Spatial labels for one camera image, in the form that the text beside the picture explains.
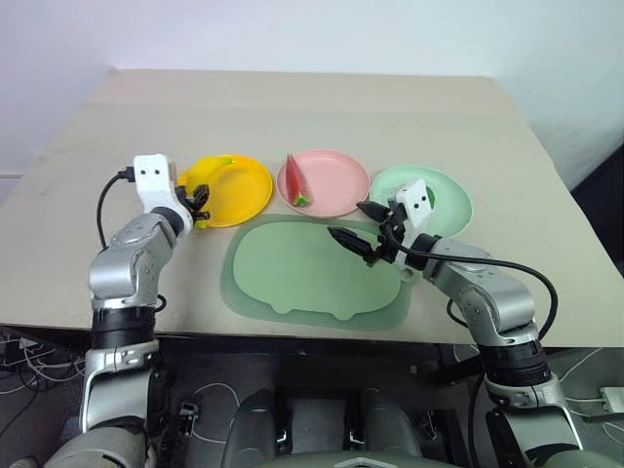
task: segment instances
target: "light green plate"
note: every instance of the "light green plate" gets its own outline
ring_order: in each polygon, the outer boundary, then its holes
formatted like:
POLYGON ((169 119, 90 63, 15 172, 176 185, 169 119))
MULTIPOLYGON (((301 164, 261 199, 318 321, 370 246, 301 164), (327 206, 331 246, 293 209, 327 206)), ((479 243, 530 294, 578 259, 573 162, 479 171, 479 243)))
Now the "light green plate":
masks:
POLYGON ((342 248, 329 225, 375 240, 376 225, 266 214, 237 231, 223 264, 221 291, 246 317, 351 330, 400 325, 410 290, 395 269, 374 268, 342 248))
POLYGON ((403 185, 424 179, 435 196, 434 212, 427 234, 442 237, 459 234, 472 218, 472 202, 466 191, 448 175, 422 166, 395 166, 374 178, 369 198, 388 206, 388 198, 403 185))

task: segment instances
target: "green placemat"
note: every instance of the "green placemat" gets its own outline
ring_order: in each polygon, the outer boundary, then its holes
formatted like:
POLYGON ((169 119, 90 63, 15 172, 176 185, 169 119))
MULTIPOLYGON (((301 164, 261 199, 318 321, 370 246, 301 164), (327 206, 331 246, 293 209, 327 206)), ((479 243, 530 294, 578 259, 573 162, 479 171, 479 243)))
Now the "green placemat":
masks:
POLYGON ((374 224, 283 214, 261 215, 241 226, 221 272, 226 303, 240 315, 273 322, 350 330, 398 327, 413 283, 400 281, 389 264, 369 269, 332 239, 329 225, 354 229, 370 241, 376 237, 374 224))

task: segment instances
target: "white wall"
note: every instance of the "white wall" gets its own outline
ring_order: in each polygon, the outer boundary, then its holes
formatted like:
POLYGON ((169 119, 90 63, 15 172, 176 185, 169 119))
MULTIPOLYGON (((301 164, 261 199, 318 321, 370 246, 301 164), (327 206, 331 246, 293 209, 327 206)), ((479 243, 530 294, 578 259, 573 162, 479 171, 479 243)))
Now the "white wall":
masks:
POLYGON ((620 0, 7 0, 0 174, 121 66, 492 76, 573 187, 622 142, 623 26, 620 0))

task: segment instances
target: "floor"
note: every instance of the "floor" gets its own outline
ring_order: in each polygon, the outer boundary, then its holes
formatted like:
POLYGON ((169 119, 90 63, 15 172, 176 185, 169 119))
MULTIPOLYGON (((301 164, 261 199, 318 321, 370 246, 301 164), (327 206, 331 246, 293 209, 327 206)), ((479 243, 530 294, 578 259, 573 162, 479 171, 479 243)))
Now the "floor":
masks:
MULTIPOLYGON (((457 346, 456 353, 463 359, 474 351, 468 346, 457 346)), ((587 353, 586 349, 565 351, 551 363, 553 370, 562 374, 587 353)), ((466 386, 434 385, 427 379, 427 366, 414 368, 406 361, 303 356, 276 359, 237 354, 184 357, 178 359, 177 365, 178 374, 173 388, 176 403, 188 398, 200 386, 219 381, 231 385, 241 400, 258 388, 272 388, 275 382, 288 386, 306 384, 317 389, 329 386, 342 389, 376 387, 398 402, 412 419, 422 409, 457 409, 465 433, 466 386)), ((623 370, 623 349, 600 351, 564 382, 566 394, 576 398, 597 397, 600 386, 624 385, 623 370)), ((0 381, 0 391, 10 390, 16 385, 12 378, 4 379, 0 381)), ((29 398, 27 390, 0 396, 0 424, 4 424, 29 398)), ((9 466, 28 454, 35 455, 39 460, 47 459, 58 446, 66 418, 77 412, 79 399, 80 382, 77 380, 38 396, 33 406, 0 440, 0 467, 9 466)), ((197 401, 202 408, 196 425, 197 433, 225 441, 230 418, 236 410, 233 396, 222 387, 212 387, 201 392, 197 401)), ((484 422, 484 413, 489 408, 489 400, 482 390, 476 421, 477 450, 484 468, 496 466, 484 422)), ((596 403, 570 403, 570 408, 592 414, 602 412, 601 405, 596 403)), ((342 438, 341 417, 342 406, 335 401, 304 399, 297 402, 292 429, 293 451, 338 449, 342 438)), ((575 422, 586 449, 624 462, 624 445, 610 440, 600 425, 584 423, 576 416, 575 422)), ((417 432, 420 438, 422 433, 420 430, 417 432)), ((610 432, 624 441, 624 434, 617 430, 610 432)), ((217 467, 222 451, 223 444, 192 438, 184 441, 178 456, 184 459, 187 467, 217 467)))

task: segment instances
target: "beige table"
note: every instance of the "beige table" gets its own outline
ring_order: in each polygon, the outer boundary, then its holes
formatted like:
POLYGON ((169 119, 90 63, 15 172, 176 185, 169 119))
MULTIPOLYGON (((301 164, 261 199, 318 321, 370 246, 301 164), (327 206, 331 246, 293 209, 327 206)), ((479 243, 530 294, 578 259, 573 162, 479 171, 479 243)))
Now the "beige table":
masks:
MULTIPOLYGON (((287 152, 330 147, 372 176, 397 164, 436 168, 472 197, 459 239, 541 270, 557 286, 550 346, 624 344, 624 282, 511 100, 486 78, 130 70, 113 72, 67 122, 0 207, 0 323, 90 326, 86 286, 98 252, 95 206, 105 182, 136 154, 162 152, 184 167, 206 154, 242 153, 275 174, 287 152)), ((140 211, 135 190, 111 190, 107 234, 140 211)), ((267 213, 290 213, 274 196, 267 213)), ((361 219, 360 214, 348 216, 361 219)), ((158 329, 271 336, 469 342, 423 283, 391 331, 346 331, 257 321, 219 291, 235 228, 194 232, 161 279, 158 329)), ((547 310, 539 283, 537 321, 547 310)))

